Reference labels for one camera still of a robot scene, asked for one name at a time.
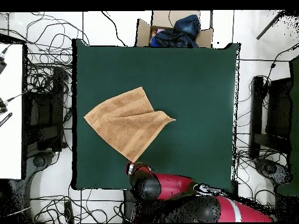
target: green mat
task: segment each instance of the green mat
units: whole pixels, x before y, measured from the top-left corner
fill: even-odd
[[[87,47],[77,61],[77,189],[129,188],[127,160],[88,125],[99,103],[142,86],[169,123],[138,161],[157,173],[180,174],[232,191],[232,128],[237,44],[210,48]]]

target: white floor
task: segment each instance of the white floor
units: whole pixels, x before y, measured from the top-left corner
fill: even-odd
[[[252,78],[256,75],[268,75],[270,66],[275,56],[283,50],[290,48],[295,43],[299,42],[299,36],[296,32],[296,26],[292,24],[293,19],[283,18],[281,21],[272,26],[267,33],[257,40],[256,36],[264,29],[264,27],[273,19],[277,10],[214,10],[213,14],[213,47],[224,48],[228,43],[241,43],[240,52],[240,69],[239,69],[239,100],[247,99],[251,93],[248,89],[248,85]],[[147,23],[151,21],[151,11],[135,11],[135,12],[108,12],[110,18],[115,22],[117,26],[118,36],[127,46],[133,46],[135,43],[136,23],[140,18]],[[102,45],[102,46],[122,46],[122,43],[116,38],[115,28],[113,23],[108,20],[101,12],[45,12],[46,15],[54,16],[56,19],[64,19],[76,26],[79,30],[84,31],[90,45]],[[32,13],[11,13],[9,15],[9,29],[19,32],[26,37],[27,25],[41,18],[41,16],[35,16]],[[200,11],[201,28],[206,29],[210,26],[210,11]],[[58,33],[64,33],[64,29],[61,25],[49,26],[42,34],[44,28],[48,24],[58,23],[53,20],[43,19],[38,24],[34,24],[29,27],[27,39],[39,44],[50,45],[53,37]],[[0,16],[0,28],[7,29],[7,21]],[[83,37],[82,32],[77,31],[69,24],[65,24],[65,35],[70,38],[83,38],[87,41],[86,36]],[[7,31],[1,31],[0,33],[7,34]],[[9,35],[20,38],[12,31]],[[60,46],[62,44],[62,35],[56,36],[52,46]],[[71,41],[65,38],[64,47],[70,47]],[[28,47],[33,53],[41,53],[35,45],[29,44]],[[299,55],[299,50],[291,50],[285,52],[278,57],[276,67],[272,70],[271,80],[289,77],[288,62],[292,58]],[[238,116],[247,113],[250,109],[250,99],[239,104]],[[71,101],[68,100],[67,107],[71,106]],[[250,114],[241,117],[238,120],[238,125],[246,125],[237,128],[237,133],[249,133]],[[66,124],[66,128],[70,128],[72,120]],[[65,136],[67,142],[71,146],[72,133],[71,130],[65,130]],[[238,138],[248,143],[249,135],[238,135]],[[246,146],[240,140],[237,142],[238,147]],[[59,161],[47,168],[45,171],[39,172],[33,182],[31,188],[31,198],[48,197],[53,199],[53,195],[58,195],[56,199],[61,198],[59,195],[68,195],[68,187],[72,177],[71,170],[72,154],[69,149],[64,149],[60,153]],[[239,182],[239,194],[243,197],[252,197],[251,191],[248,185],[251,187],[253,194],[260,189],[273,190],[273,187],[269,180],[258,175],[257,172],[250,166],[246,169],[240,167],[238,176],[241,178]],[[86,200],[89,197],[90,190],[82,191],[83,206],[86,206]],[[81,192],[70,189],[70,197],[73,200],[78,200],[80,204]],[[94,209],[102,209],[107,213],[108,219],[114,215],[113,207],[119,205],[119,202],[102,202],[103,200],[123,200],[123,193],[120,190],[92,190],[88,201],[88,208],[90,211]],[[262,203],[267,202],[274,204],[274,198],[268,192],[262,192],[258,194],[257,199]],[[46,206],[49,201],[45,198],[32,201],[32,214],[35,215],[42,207]],[[58,208],[63,211],[63,204],[58,204]],[[73,205],[74,215],[80,214],[80,207]],[[103,222],[106,218],[101,212],[94,212],[94,217]],[[49,220],[47,214],[42,214],[40,220]],[[122,219],[118,216],[111,220],[111,223],[119,223]],[[95,223],[95,221],[89,216],[82,221],[82,223]]]

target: brown towel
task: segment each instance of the brown towel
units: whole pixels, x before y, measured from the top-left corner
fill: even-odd
[[[142,87],[105,100],[84,119],[131,162],[142,155],[164,126],[174,121],[163,111],[154,111]]]

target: cardboard box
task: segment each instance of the cardboard box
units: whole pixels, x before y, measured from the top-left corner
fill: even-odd
[[[137,31],[135,46],[148,47],[150,46],[150,38],[152,30],[172,29],[177,20],[183,19],[189,15],[199,15],[198,10],[154,10],[152,11],[151,25],[145,21],[137,20]],[[196,44],[199,47],[211,48],[213,38],[213,29],[201,30],[196,37]]]

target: white table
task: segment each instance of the white table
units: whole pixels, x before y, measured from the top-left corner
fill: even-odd
[[[0,53],[7,46],[0,43]],[[10,46],[4,61],[7,66],[0,74],[0,97],[8,100],[22,93],[22,45]],[[12,113],[12,117],[0,127],[0,179],[21,179],[22,97],[12,100],[7,109],[0,115],[1,121]]]

